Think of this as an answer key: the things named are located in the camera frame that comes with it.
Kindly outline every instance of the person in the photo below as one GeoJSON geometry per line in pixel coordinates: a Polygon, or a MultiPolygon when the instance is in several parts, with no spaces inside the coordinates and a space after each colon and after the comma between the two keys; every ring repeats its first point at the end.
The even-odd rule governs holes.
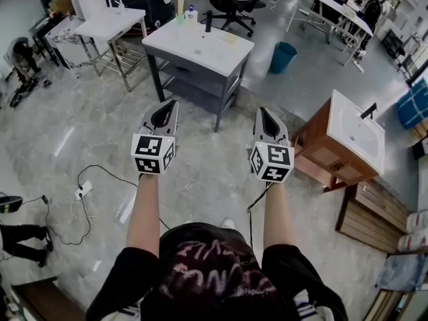
{"type": "MultiPolygon", "coordinates": [[[[375,31],[376,24],[379,21],[381,15],[387,15],[389,12],[389,2],[387,0],[363,0],[362,10],[364,12],[358,12],[357,15],[364,20],[372,31],[375,31]]],[[[350,33],[355,34],[358,30],[358,26],[354,25],[350,33]]],[[[366,54],[366,47],[371,36],[365,35],[359,49],[357,49],[355,56],[361,59],[366,54]]]]}
{"type": "Polygon", "coordinates": [[[19,80],[23,84],[28,84],[31,80],[28,73],[22,68],[21,60],[24,58],[31,69],[35,73],[40,72],[40,68],[37,66],[33,59],[33,50],[30,48],[28,39],[26,37],[18,37],[14,39],[7,48],[6,53],[7,60],[15,67],[18,74],[19,80]]]}
{"type": "Polygon", "coordinates": [[[348,320],[296,246],[284,184],[267,190],[261,268],[231,219],[185,223],[159,239],[158,204],[158,177],[141,176],[126,247],[87,321],[348,320]]]}
{"type": "Polygon", "coordinates": [[[39,225],[0,225],[0,248],[12,257],[25,258],[35,261],[40,268],[46,265],[48,252],[54,250],[49,229],[39,225]],[[34,249],[30,246],[20,244],[31,238],[45,240],[43,249],[34,249]]]}

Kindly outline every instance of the black t-shirt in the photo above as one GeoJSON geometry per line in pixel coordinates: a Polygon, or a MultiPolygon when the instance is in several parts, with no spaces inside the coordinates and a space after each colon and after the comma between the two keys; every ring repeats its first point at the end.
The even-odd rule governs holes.
{"type": "Polygon", "coordinates": [[[159,259],[125,248],[86,320],[112,313],[140,313],[141,320],[312,320],[319,306],[336,321],[348,320],[342,300],[297,247],[270,246],[260,268],[239,232],[190,223],[162,236],[159,259]]]}

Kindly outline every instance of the white sink vanity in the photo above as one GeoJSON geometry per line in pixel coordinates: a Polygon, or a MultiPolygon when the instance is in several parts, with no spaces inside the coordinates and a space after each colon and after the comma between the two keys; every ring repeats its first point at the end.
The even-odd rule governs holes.
{"type": "Polygon", "coordinates": [[[382,175],[385,131],[370,115],[334,90],[293,135],[294,166],[331,191],[382,175]]]}

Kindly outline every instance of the chair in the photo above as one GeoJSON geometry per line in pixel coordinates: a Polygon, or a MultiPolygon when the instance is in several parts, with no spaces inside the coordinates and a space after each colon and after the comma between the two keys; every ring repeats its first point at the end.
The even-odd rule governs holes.
{"type": "Polygon", "coordinates": [[[260,0],[209,0],[209,2],[214,8],[226,13],[213,15],[213,19],[226,19],[221,29],[225,29],[230,23],[236,22],[248,30],[248,37],[253,35],[254,30],[246,25],[243,20],[251,20],[252,25],[255,25],[255,20],[254,18],[242,14],[242,12],[245,11],[250,13],[255,8],[263,8],[266,6],[266,4],[260,0]]]}

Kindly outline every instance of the bottle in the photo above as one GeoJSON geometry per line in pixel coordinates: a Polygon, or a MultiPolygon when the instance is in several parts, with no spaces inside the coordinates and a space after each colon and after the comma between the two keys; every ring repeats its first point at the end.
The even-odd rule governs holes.
{"type": "Polygon", "coordinates": [[[192,25],[196,25],[198,22],[198,11],[195,11],[194,8],[194,5],[190,5],[189,10],[185,11],[186,23],[192,25]]]}

